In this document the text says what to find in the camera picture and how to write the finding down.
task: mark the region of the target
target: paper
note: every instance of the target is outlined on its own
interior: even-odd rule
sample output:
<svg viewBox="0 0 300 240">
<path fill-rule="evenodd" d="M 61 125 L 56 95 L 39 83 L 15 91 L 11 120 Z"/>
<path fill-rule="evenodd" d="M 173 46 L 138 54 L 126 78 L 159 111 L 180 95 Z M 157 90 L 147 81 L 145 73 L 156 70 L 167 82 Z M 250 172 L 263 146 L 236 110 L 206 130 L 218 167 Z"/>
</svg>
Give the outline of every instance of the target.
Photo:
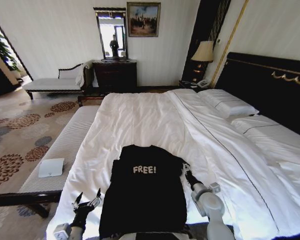
<svg viewBox="0 0 300 240">
<path fill-rule="evenodd" d="M 64 158 L 45 159 L 41 161 L 39 167 L 39 178 L 62 175 Z"/>
</svg>

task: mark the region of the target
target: mirror frame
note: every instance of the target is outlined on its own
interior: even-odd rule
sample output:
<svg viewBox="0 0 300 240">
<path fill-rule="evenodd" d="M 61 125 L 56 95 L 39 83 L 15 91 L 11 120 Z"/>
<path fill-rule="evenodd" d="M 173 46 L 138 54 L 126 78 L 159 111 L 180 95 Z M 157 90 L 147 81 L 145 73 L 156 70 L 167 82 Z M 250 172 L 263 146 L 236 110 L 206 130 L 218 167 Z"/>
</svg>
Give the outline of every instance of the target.
<svg viewBox="0 0 300 240">
<path fill-rule="evenodd" d="M 129 59 L 128 56 L 128 39 L 127 39 L 127 24 L 126 24 L 126 8 L 125 7 L 94 7 L 93 8 L 95 12 L 95 18 L 98 25 L 98 31 L 101 41 L 101 47 L 102 47 L 102 53 L 103 53 L 103 59 L 104 60 L 126 60 Z M 125 40 L 125 57 L 119 57 L 119 58 L 112 58 L 112 57 L 106 57 L 105 48 L 104 48 L 104 41 L 102 39 L 102 34 L 100 30 L 100 22 L 99 22 L 99 14 L 98 13 L 122 13 L 119 14 L 120 17 L 123 17 L 123 26 L 124 26 L 124 40 Z"/>
</svg>

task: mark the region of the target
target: floor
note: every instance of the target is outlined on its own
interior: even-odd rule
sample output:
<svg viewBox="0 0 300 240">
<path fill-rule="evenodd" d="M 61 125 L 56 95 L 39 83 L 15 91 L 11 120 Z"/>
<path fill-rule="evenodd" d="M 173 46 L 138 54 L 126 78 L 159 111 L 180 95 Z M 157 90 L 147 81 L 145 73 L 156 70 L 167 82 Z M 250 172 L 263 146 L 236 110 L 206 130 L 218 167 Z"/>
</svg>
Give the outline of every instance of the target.
<svg viewBox="0 0 300 240">
<path fill-rule="evenodd" d="M 149 89 L 162 93 L 167 89 Z M 34 100 L 20 87 L 0 96 L 0 194 L 18 192 L 79 108 L 80 93 L 38 93 Z M 86 101 L 83 105 L 100 105 Z M 57 204 L 41 218 L 24 206 L 0 207 L 0 240 L 44 240 Z"/>
</svg>

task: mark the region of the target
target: picture frame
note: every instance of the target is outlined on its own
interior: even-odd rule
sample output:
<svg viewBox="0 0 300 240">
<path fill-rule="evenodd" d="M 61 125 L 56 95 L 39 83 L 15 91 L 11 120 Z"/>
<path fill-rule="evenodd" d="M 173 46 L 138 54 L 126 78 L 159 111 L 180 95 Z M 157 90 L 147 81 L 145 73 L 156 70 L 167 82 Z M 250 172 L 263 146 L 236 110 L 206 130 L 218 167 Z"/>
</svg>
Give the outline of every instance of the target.
<svg viewBox="0 0 300 240">
<path fill-rule="evenodd" d="M 161 2 L 127 2 L 129 37 L 158 37 Z"/>
</svg>

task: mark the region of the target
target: robotic hand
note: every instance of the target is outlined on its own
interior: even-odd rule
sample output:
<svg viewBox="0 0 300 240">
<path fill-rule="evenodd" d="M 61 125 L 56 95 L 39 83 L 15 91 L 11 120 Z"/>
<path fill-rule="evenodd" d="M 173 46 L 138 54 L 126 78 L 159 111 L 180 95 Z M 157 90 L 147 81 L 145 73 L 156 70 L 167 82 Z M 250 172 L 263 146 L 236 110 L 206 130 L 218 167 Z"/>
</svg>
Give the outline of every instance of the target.
<svg viewBox="0 0 300 240">
<path fill-rule="evenodd" d="M 183 164 L 185 178 L 191 185 L 191 197 L 196 208 L 202 217 L 207 216 L 209 223 L 207 227 L 208 240 L 235 240 L 230 229 L 224 224 L 222 216 L 225 213 L 225 206 L 222 200 L 215 194 L 220 192 L 220 186 L 216 182 L 207 188 L 197 180 L 191 173 L 188 163 Z"/>
<path fill-rule="evenodd" d="M 58 225 L 53 234 L 57 240 L 82 240 L 82 236 L 86 229 L 86 220 L 90 212 L 101 203 L 101 189 L 99 188 L 96 197 L 87 202 L 80 203 L 83 192 L 72 203 L 75 217 L 70 226 L 67 223 Z"/>
</svg>

